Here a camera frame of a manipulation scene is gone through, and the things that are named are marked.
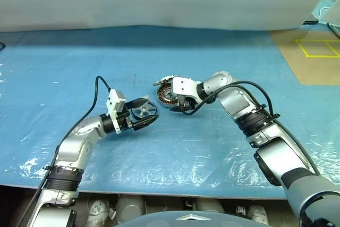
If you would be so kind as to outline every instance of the silver robotic arm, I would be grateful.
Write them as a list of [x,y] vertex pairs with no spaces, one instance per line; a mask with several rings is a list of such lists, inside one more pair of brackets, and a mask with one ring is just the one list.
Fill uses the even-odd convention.
[[157,95],[164,106],[186,115],[218,99],[256,149],[255,160],[268,181],[283,187],[294,214],[303,225],[340,226],[339,189],[319,176],[318,171],[309,170],[310,158],[276,120],[279,115],[268,113],[266,106],[260,105],[241,83],[244,82],[236,81],[228,72],[219,71],[204,82],[171,76],[155,85],[159,86]]
[[78,185],[96,143],[110,132],[116,134],[126,129],[139,130],[158,118],[153,115],[138,116],[130,120],[130,111],[145,108],[149,101],[139,98],[125,102],[124,95],[111,89],[106,102],[108,113],[81,121],[62,141],[55,162],[48,166],[48,176],[33,210],[28,227],[73,227],[77,213],[71,208],[78,197]]

